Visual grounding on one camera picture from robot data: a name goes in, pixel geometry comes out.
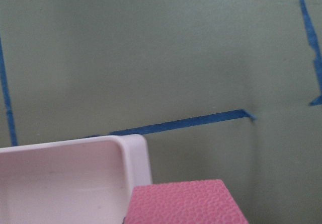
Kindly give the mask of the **pink foam block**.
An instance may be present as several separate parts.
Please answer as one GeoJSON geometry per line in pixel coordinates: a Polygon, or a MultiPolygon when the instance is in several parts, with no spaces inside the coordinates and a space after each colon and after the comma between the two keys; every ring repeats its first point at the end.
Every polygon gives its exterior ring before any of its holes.
{"type": "Polygon", "coordinates": [[[133,189],[124,223],[248,223],[222,180],[133,189]]]}

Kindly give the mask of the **pink plastic bin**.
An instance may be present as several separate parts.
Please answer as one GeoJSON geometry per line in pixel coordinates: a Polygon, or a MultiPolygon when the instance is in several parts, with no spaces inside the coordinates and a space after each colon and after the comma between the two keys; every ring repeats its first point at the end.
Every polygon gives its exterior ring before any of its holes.
{"type": "Polygon", "coordinates": [[[146,139],[101,136],[1,149],[1,223],[122,223],[152,183],[146,139]]]}

